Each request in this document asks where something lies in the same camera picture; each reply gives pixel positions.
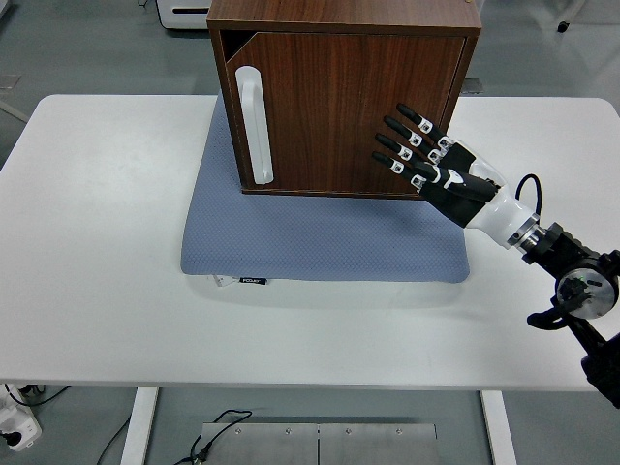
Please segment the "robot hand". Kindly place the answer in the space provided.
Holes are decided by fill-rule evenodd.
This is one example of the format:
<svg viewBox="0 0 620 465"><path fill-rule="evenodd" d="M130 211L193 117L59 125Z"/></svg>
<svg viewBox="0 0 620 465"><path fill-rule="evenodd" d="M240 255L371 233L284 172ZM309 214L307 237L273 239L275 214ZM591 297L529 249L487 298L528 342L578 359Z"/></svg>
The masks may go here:
<svg viewBox="0 0 620 465"><path fill-rule="evenodd" d="M543 236L539 214L518 201L506 179L482 157L411 108L399 104L397 110L409 126L390 116L384 122L407 142L378 133L375 139L395 156L375 151L374 160L404 178L454 224L480 230L507 249L526 251L527 242Z"/></svg>

